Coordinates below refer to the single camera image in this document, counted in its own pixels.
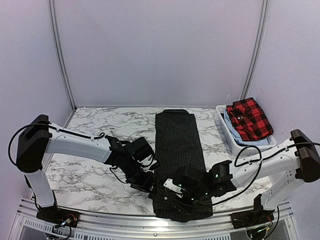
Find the light blue cloth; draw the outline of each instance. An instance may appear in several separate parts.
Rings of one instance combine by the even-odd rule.
[[[224,110],[224,121],[231,132],[235,142],[241,145],[267,146],[269,145],[267,138],[258,141],[243,141],[238,131],[232,126],[227,109]]]

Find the white wall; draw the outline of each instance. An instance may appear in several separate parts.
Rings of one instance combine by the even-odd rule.
[[[11,136],[39,114],[61,125],[71,114],[47,1],[0,1],[0,112],[0,239],[5,240],[21,198],[30,192],[8,159]]]
[[[301,129],[320,142],[320,2],[271,0],[249,96],[260,103],[278,142]],[[290,202],[303,240],[319,239],[320,180]]]
[[[261,0],[57,1],[75,102],[213,107],[238,100],[261,5]]]

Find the marble pattern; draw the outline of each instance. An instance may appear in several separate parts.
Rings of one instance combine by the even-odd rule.
[[[166,108],[81,108],[76,111],[68,128],[92,135],[105,132],[120,140],[133,141],[138,137],[145,137],[154,149],[155,114],[164,109]],[[207,170],[216,163],[234,159],[218,126],[216,110],[184,109],[195,115]],[[108,165],[86,158],[54,154],[46,174],[60,206],[105,213],[154,215],[152,200],[148,198],[148,194],[119,182],[110,172]],[[125,179],[120,170],[116,170],[116,174],[120,179]],[[256,180],[244,194],[214,206],[213,210],[252,206],[255,196],[271,185],[268,177]],[[212,198],[212,202],[221,201],[235,193],[230,192],[223,197]]]

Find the folded clothes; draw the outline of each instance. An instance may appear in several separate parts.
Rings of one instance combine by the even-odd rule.
[[[228,115],[227,109],[224,110],[224,121],[228,127],[228,129],[230,130],[231,135],[233,136],[233,139],[235,140],[235,142],[240,145],[240,146],[249,146],[249,145],[253,145],[253,146],[266,146],[268,145],[268,140],[266,138],[262,139],[262,140],[257,140],[257,141],[243,141],[240,134],[237,132],[237,130],[232,126],[231,124],[231,120],[230,117]]]
[[[267,116],[253,97],[226,106],[230,121],[243,141],[256,141],[273,134]]]

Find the robotic arm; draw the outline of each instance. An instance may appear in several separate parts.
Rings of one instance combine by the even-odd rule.
[[[208,172],[184,166],[173,179],[164,183],[164,187],[178,193],[175,203],[201,207],[205,199],[221,197],[248,183],[252,184],[256,179],[281,172],[282,177],[254,199],[253,210],[231,215],[232,224],[238,229],[264,224],[268,218],[273,220],[277,206],[295,189],[320,178],[320,157],[315,144],[300,130],[293,130],[290,139],[264,151],[261,157],[256,154],[238,162],[223,161]]]
[[[48,116],[40,115],[20,134],[16,158],[16,166],[24,173],[38,199],[40,212],[37,217],[40,219],[55,222],[68,214],[78,215],[77,212],[65,212],[58,208],[42,168],[45,153],[84,157],[120,168],[132,188],[153,194],[157,191],[151,171],[157,166],[152,164],[155,154],[143,137],[133,142],[120,141],[104,133],[93,137],[60,127],[49,122]],[[141,161],[146,158],[152,159],[152,162],[143,165]]]

